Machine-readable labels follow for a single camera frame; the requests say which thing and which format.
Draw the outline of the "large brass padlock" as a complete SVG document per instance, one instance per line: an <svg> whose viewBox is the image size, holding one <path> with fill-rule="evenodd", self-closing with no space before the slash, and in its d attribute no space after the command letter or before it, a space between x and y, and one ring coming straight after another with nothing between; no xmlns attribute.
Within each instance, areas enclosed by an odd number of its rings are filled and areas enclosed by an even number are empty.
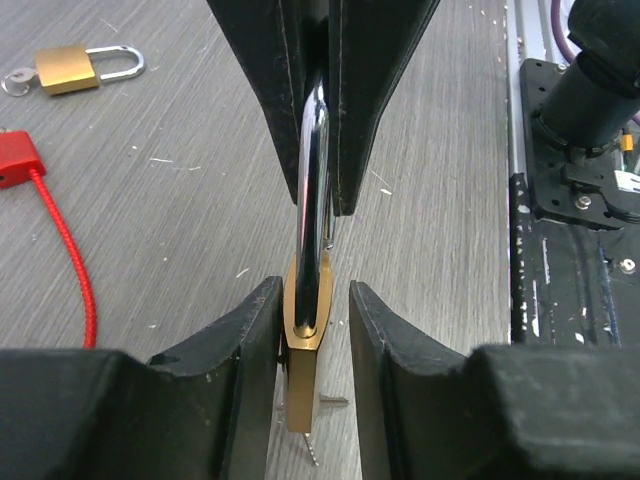
<svg viewBox="0 0 640 480"><path fill-rule="evenodd" d="M318 69L300 129L296 253L284 285L283 402L287 429L309 434L319 403L320 357L333 296L329 241L333 207L329 173L329 92Z"/></svg>

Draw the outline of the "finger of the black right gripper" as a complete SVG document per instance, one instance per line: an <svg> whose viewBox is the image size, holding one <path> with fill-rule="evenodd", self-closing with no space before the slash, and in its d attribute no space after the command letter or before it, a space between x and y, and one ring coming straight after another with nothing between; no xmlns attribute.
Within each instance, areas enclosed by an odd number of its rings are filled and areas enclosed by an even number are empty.
<svg viewBox="0 0 640 480"><path fill-rule="evenodd" d="M303 3L208 0L207 4L258 99L289 194L296 201L307 73Z"/></svg>
<svg viewBox="0 0 640 480"><path fill-rule="evenodd" d="M338 216L356 210L381 116L439 4L329 3L329 167Z"/></svg>

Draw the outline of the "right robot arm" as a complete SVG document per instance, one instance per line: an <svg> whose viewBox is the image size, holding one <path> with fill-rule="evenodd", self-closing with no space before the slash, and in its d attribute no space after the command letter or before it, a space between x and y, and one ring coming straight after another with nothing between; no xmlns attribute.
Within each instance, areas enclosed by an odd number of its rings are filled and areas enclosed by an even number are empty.
<svg viewBox="0 0 640 480"><path fill-rule="evenodd" d="M259 101L291 194L304 105L323 87L334 208L352 215L381 116L437 3L213 1L210 9ZM542 120L565 142L593 149L639 109L639 5L578 1L568 28L579 51Z"/></svg>

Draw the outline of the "red cable seal lock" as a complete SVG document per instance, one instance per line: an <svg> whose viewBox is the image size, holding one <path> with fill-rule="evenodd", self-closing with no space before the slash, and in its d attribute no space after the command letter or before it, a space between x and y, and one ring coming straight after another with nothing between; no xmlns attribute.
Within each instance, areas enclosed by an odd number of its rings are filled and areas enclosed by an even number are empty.
<svg viewBox="0 0 640 480"><path fill-rule="evenodd" d="M40 196L74 268L84 305L83 347L94 349L98 338L98 315L94 290L84 259L44 177L47 173L31 136L24 130L1 129L1 188L32 183Z"/></svg>

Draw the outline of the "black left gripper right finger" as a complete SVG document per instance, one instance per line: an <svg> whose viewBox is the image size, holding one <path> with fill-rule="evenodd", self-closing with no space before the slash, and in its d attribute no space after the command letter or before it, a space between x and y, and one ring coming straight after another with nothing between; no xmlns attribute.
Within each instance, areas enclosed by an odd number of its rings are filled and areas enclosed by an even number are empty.
<svg viewBox="0 0 640 480"><path fill-rule="evenodd" d="M639 352L490 344L461 355L349 289L366 479L635 479Z"/></svg>

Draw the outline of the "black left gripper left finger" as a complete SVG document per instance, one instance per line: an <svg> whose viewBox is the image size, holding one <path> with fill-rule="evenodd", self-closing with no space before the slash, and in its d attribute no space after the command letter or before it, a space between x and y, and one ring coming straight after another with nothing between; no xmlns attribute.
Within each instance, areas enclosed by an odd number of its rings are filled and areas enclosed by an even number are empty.
<svg viewBox="0 0 640 480"><path fill-rule="evenodd" d="M141 362L118 350L1 353L5 479L261 479L283 285Z"/></svg>

